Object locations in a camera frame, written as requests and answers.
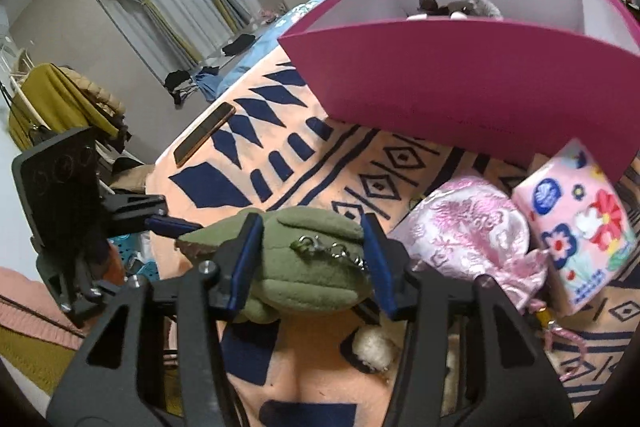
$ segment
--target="pink garment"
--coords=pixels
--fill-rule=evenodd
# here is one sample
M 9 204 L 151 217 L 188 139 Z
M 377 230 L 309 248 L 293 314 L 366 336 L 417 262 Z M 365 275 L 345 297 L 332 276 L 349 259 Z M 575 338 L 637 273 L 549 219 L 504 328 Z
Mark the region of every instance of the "pink garment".
M 478 176 L 445 183 L 389 237 L 448 277 L 494 277 L 521 312 L 546 279 L 546 252 L 527 253 L 527 220 L 506 194 Z
M 615 277 L 636 247 L 620 198 L 578 140 L 513 190 L 554 269 L 553 304 L 572 315 Z
M 34 282 L 24 275 L 8 268 L 0 268 L 0 295 L 10 298 L 23 306 L 34 310 L 53 321 L 78 331 L 60 311 L 47 287 Z M 41 339 L 70 349 L 78 349 L 82 339 L 55 327 L 44 320 L 19 310 L 0 299 L 0 325 L 29 337 Z

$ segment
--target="pink box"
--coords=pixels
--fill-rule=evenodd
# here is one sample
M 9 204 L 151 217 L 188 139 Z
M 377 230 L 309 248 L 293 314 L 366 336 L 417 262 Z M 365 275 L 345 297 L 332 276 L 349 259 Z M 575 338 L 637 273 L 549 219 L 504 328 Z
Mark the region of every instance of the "pink box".
M 578 137 L 619 179 L 640 148 L 635 19 L 619 0 L 491 1 L 504 22 L 325 0 L 280 44 L 331 118 L 523 166 Z

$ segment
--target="phone screen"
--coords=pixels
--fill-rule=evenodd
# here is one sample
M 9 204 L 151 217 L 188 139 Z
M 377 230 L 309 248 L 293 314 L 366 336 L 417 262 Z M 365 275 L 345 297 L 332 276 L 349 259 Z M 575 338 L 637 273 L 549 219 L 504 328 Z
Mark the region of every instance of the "phone screen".
M 223 102 L 184 139 L 174 151 L 177 167 L 182 167 L 191 156 L 204 144 L 209 136 L 217 131 L 236 112 L 230 103 Z

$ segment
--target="bed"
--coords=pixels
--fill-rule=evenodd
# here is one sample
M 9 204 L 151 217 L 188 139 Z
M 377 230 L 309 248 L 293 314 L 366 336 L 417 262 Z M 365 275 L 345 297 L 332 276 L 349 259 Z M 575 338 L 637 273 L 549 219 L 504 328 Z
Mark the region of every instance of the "bed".
M 388 232 L 406 215 L 414 198 L 468 169 L 505 192 L 526 177 L 526 166 L 328 120 L 277 43 L 278 36 L 319 1 L 292 10 L 280 25 L 270 28 L 258 42 L 259 50 L 250 52 L 254 63 L 242 65 L 239 81 L 236 78 L 226 86 L 220 99 L 158 158 L 146 190 L 164 194 L 172 216 L 206 225 L 248 206 L 276 210 L 310 205 L 350 219 L 373 212 Z M 237 114 L 177 169 L 173 159 L 177 144 L 223 101 L 233 103 Z M 635 160 L 617 187 L 628 208 L 638 207 L 638 172 L 640 160 Z M 631 216 L 638 232 L 640 214 L 634 210 Z M 153 236 L 152 247 L 161 277 L 173 277 L 190 267 L 173 241 Z M 598 395 L 638 327 L 638 289 L 640 252 L 636 251 L 617 279 L 564 323 L 582 334 L 590 350 L 581 370 L 565 386 L 576 413 Z M 369 315 L 367 320 L 375 319 Z M 354 328 L 362 324 L 361 317 L 346 312 L 319 318 L 284 317 L 271 326 L 227 327 L 222 340 L 228 350 L 225 361 L 249 416 L 275 425 L 291 403 L 318 414 L 319 408 L 314 408 L 322 405 L 327 424 L 378 427 L 390 387 L 360 372 L 340 352 Z M 271 339 L 267 347 L 247 341 L 265 337 Z M 259 353 L 252 352 L 254 347 Z M 577 347 L 559 343 L 555 348 L 563 368 L 577 363 Z M 252 360 L 250 371 L 243 362 L 246 359 Z

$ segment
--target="red flower print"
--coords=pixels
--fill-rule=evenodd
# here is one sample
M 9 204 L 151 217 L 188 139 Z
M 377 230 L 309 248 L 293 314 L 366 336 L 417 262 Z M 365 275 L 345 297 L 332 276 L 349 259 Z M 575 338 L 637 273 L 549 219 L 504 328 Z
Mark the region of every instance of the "red flower print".
M 591 237 L 591 242 L 598 245 L 602 251 L 609 248 L 609 243 L 622 237 L 622 209 L 613 194 L 600 189 L 596 193 L 596 200 L 589 205 L 598 211 L 598 217 L 602 220 L 602 225 Z

